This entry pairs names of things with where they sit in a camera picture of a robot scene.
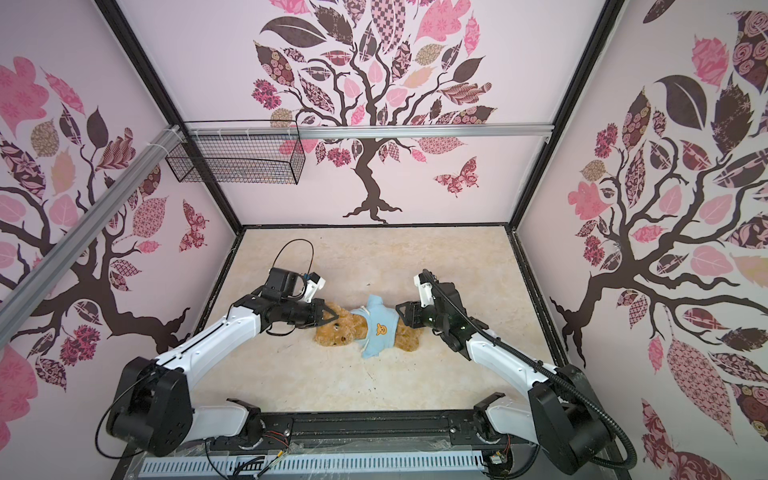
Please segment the light blue fleece hoodie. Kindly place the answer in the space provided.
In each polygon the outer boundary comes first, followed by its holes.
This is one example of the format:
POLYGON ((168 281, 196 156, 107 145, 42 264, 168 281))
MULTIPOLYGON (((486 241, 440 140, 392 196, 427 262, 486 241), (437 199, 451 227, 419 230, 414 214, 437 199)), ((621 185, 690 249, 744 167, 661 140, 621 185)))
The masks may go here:
POLYGON ((364 306, 351 311, 365 320, 367 333, 362 342, 362 358, 377 357, 382 351, 395 346, 399 315, 387 307, 383 299, 371 294, 364 306))

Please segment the brown plush teddy bear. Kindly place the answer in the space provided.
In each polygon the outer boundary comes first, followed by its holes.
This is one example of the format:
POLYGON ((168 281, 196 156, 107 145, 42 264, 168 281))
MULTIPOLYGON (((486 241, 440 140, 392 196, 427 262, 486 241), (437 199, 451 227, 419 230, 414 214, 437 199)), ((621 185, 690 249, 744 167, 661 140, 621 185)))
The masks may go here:
MULTIPOLYGON (((329 302, 327 307, 333 313, 323 313, 325 324, 318 327, 314 334, 317 344, 324 347, 340 347, 360 341, 367 345, 369 328, 368 321, 363 316, 351 313, 333 302, 329 302)), ((392 348, 413 352, 420 346, 420 332, 407 327, 402 320, 397 322, 393 334, 392 348)))

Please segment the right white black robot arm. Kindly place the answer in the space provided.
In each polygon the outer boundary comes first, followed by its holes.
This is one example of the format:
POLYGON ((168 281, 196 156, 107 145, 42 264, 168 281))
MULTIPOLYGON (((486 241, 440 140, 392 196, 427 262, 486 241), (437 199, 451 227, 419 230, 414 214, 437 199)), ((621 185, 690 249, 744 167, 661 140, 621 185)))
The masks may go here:
POLYGON ((469 316, 455 285, 414 277, 419 299, 396 306, 403 323, 428 328, 450 350, 505 380, 524 403, 501 397, 481 408, 494 433, 510 434, 540 447, 565 474, 576 473, 616 438, 596 410, 599 402, 581 381, 579 370, 555 367, 506 344, 489 327, 469 316))

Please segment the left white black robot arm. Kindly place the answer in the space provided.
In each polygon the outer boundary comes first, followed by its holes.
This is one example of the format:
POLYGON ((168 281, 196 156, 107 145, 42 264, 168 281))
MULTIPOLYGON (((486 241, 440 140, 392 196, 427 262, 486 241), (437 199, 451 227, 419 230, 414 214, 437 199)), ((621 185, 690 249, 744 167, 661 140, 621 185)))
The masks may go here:
POLYGON ((266 430, 260 408, 238 399, 196 406, 191 392, 215 365, 274 324, 304 329, 335 320, 317 296, 324 285, 315 272, 271 268, 265 284, 233 302, 213 326, 152 359, 128 362, 97 429, 155 457, 219 437, 258 444, 266 430))

